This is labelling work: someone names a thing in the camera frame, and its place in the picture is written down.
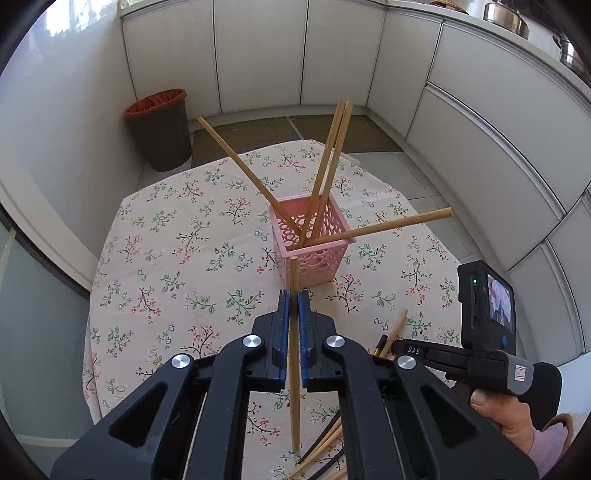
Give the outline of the right hand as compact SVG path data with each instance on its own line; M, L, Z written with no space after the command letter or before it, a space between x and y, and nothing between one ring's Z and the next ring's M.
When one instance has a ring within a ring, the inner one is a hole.
M471 407L481 416L499 424L502 434L523 453L528 454L535 438L530 408L517 397L475 390Z

